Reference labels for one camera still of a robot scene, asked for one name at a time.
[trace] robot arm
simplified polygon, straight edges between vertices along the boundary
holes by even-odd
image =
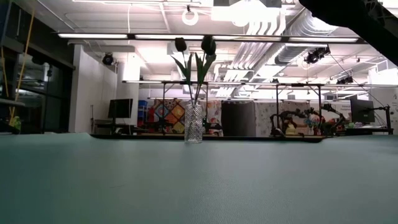
[[[324,104],[322,106],[322,109],[325,110],[325,111],[329,111],[329,112],[335,113],[335,114],[337,114],[340,117],[339,121],[335,125],[333,125],[331,127],[332,132],[335,132],[336,128],[339,125],[341,125],[343,122],[346,121],[346,118],[344,117],[344,115],[342,113],[338,112],[337,110],[335,110],[334,108],[332,108],[331,104]]]
[[[275,127],[275,122],[274,122],[274,117],[279,117],[280,120],[282,121],[282,125],[284,125],[285,120],[290,119],[289,115],[293,115],[293,116],[298,116],[299,118],[306,118],[307,114],[306,112],[301,112],[300,109],[296,109],[295,111],[283,111],[281,112],[281,114],[277,115],[277,114],[273,114],[271,115],[269,118],[271,119],[271,124],[272,124],[272,131],[271,134],[275,135],[275,130],[277,129]]]

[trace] metal frame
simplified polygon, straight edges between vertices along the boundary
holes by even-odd
[[[186,81],[161,81],[160,83],[163,84],[163,97],[162,97],[163,102],[162,102],[162,106],[163,106],[163,110],[164,110],[165,94],[175,84],[186,85],[187,83],[186,83]],[[166,90],[166,84],[169,84],[169,83],[171,83],[173,85]],[[212,85],[212,84],[211,84],[211,82],[203,82],[203,84],[206,85],[206,121],[207,121],[207,116],[208,116],[208,112],[207,112],[208,90],[209,90],[209,86]],[[305,87],[305,86],[308,86],[309,88],[311,88],[311,90],[313,90],[318,95],[320,125],[322,125],[322,94],[321,94],[321,90],[322,90],[323,86],[335,86],[335,87],[344,87],[344,86],[345,87],[347,87],[347,86],[354,86],[354,87],[384,87],[384,86],[388,86],[388,88],[397,88],[394,85],[363,85],[363,84],[359,84],[359,85],[331,85],[331,84],[321,84],[321,83],[317,83],[317,84],[309,84],[309,83],[308,84],[307,83],[276,83],[275,84],[274,83],[272,85],[275,86],[275,91],[276,91],[276,115],[277,115],[276,117],[277,117],[277,127],[278,128],[280,128],[280,124],[279,124],[279,94],[281,94],[282,91],[284,91],[288,86],[291,86],[291,87]],[[318,88],[318,92],[316,92],[312,87],[317,87]],[[164,123],[162,123],[162,133],[163,133],[163,135],[165,135],[164,128],[165,128]]]
[[[81,34],[84,37],[62,37],[68,34]],[[293,43],[293,44],[365,44],[368,43],[360,37],[302,37],[285,35],[217,35],[217,34],[132,34],[112,33],[113,35],[125,35],[124,38],[90,37],[90,35],[103,35],[110,33],[58,33],[61,38],[68,40],[153,40],[170,41],[176,37],[183,37],[186,41],[201,41],[204,35],[212,35],[217,42],[262,42],[262,43]]]

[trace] white pillar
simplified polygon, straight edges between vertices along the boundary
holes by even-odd
[[[140,60],[135,53],[128,53],[126,62],[119,63],[118,66],[118,87],[116,89],[116,99],[133,99],[130,119],[118,119],[118,123],[137,125],[139,84],[123,83],[123,80],[139,80]]]
[[[398,74],[397,70],[390,69],[384,70],[382,72],[377,72],[375,68],[369,70],[369,84],[375,85],[385,85],[398,84]],[[373,101],[373,106],[375,108],[380,107],[382,105],[389,105],[391,119],[391,128],[394,128],[394,134],[398,134],[398,90],[396,88],[372,88],[370,91],[369,99]],[[384,121],[386,121],[386,112],[381,110],[376,110],[376,114],[378,114]]]

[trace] patterned fabric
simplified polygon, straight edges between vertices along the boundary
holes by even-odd
[[[256,112],[256,137],[269,137],[271,134],[270,117],[276,114],[276,103],[254,103]]]
[[[310,108],[308,103],[297,103],[297,102],[285,102],[279,103],[279,112],[282,111],[295,111],[300,109],[304,111]],[[271,134],[272,124],[270,117],[276,114],[276,103],[255,103],[254,109],[256,111],[256,137],[269,137]],[[293,120],[297,124],[304,124],[304,118],[293,117]],[[309,128],[297,128],[296,133],[309,133]]]
[[[166,133],[184,133],[185,125],[185,107],[189,104],[189,101],[182,100],[165,100],[163,110],[162,100],[155,100],[153,107],[149,108],[149,111],[154,111],[154,121],[162,119],[163,112],[165,113],[165,119],[168,123],[173,124],[172,127],[166,127]],[[203,108],[206,106],[205,101],[200,101],[200,105]],[[221,124],[221,102],[220,101],[209,101],[208,107],[208,122]],[[203,110],[203,117],[206,116],[206,110]]]

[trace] colorful quilt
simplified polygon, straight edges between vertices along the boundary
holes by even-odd
[[[162,100],[155,100],[153,107],[149,111],[154,112],[154,121],[164,118],[172,126],[166,127],[166,133],[184,133],[185,130],[185,107],[188,101],[182,100],[165,100],[164,107]],[[205,108],[206,102],[201,101],[200,104]],[[208,122],[221,124],[221,102],[209,101]],[[206,116],[206,110],[203,110],[203,117]]]

